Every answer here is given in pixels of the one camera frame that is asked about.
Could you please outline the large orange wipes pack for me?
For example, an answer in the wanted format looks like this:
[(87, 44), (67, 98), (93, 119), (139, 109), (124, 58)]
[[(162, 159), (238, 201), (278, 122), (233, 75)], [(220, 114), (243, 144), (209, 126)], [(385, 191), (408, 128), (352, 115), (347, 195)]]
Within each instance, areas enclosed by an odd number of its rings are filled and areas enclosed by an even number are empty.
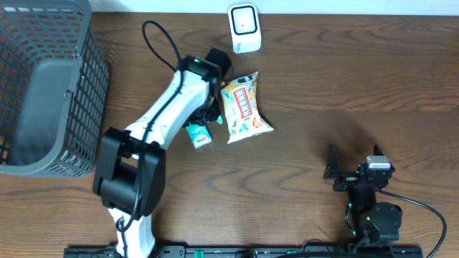
[(258, 110), (257, 78), (258, 72), (253, 72), (228, 82), (220, 90), (229, 131), (228, 145), (274, 131)]

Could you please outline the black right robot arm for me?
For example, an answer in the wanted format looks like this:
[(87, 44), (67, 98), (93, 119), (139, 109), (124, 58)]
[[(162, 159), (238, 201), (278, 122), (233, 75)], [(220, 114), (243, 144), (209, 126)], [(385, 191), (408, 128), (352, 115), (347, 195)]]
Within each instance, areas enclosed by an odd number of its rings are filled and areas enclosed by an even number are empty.
[(342, 170), (336, 150), (330, 150), (323, 177), (333, 181), (334, 191), (344, 191), (349, 197), (345, 221), (355, 238), (347, 247), (350, 252), (388, 247), (399, 240), (401, 208), (376, 198), (376, 192), (388, 185), (394, 172), (394, 166), (377, 145), (354, 171)]

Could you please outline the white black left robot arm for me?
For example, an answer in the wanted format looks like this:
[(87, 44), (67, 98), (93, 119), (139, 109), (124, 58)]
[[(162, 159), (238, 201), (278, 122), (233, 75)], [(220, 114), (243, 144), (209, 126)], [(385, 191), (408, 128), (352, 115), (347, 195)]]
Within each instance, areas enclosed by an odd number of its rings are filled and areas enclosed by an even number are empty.
[(177, 133), (219, 119), (218, 92), (232, 66), (217, 48), (205, 58), (179, 60), (166, 91), (126, 129), (103, 134), (93, 181), (115, 222), (116, 257), (150, 257), (155, 248), (151, 215), (166, 183), (166, 152)]

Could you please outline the teal snack wrapper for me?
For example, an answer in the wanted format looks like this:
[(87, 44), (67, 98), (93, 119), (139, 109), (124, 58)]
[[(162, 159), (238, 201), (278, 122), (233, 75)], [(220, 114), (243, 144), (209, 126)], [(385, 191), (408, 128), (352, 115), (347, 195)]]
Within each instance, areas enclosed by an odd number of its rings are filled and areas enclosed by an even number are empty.
[(217, 118), (217, 123), (219, 123), (220, 125), (223, 124), (223, 119), (222, 119), (222, 116), (219, 115), (218, 118)]

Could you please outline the teal tissue pack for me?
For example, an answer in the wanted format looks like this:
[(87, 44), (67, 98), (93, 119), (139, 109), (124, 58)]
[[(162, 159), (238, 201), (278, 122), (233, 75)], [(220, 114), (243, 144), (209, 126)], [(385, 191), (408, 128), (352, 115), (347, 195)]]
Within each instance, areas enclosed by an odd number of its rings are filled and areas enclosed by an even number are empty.
[(205, 125), (188, 125), (186, 131), (195, 149), (206, 146), (212, 142), (212, 137)]

